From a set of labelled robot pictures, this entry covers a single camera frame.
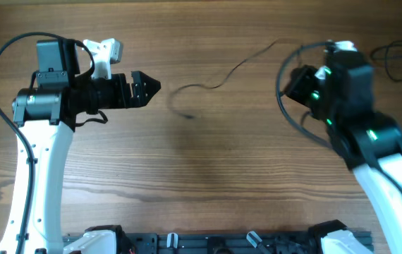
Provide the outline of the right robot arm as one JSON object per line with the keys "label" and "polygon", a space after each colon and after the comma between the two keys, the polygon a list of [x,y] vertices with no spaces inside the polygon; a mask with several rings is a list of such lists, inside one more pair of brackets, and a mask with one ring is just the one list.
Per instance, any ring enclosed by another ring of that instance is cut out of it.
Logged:
{"label": "right robot arm", "polygon": [[[402,130],[374,109],[373,79],[373,67],[352,42],[317,42],[284,60],[276,100],[292,127],[344,160],[371,202],[390,251],[402,253]],[[328,140],[296,123],[283,96],[323,122]]]}

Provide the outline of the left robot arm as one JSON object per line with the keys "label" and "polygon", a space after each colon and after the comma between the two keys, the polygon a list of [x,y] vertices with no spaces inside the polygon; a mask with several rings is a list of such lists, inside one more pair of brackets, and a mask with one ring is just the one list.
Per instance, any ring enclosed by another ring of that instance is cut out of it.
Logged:
{"label": "left robot arm", "polygon": [[161,83],[141,71],[114,74],[122,44],[41,34],[38,69],[13,101],[8,124],[18,139],[18,162],[0,253],[62,253],[63,173],[80,113],[106,123],[107,109],[146,106]]}

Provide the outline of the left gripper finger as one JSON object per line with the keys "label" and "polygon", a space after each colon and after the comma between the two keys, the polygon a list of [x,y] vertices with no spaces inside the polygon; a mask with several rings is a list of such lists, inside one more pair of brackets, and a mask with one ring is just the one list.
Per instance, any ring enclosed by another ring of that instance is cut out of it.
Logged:
{"label": "left gripper finger", "polygon": [[131,107],[145,107],[150,102],[152,96],[151,94],[136,94],[133,95],[130,99]]}
{"label": "left gripper finger", "polygon": [[161,83],[142,71],[132,71],[133,94],[135,97],[153,97],[161,89]]}

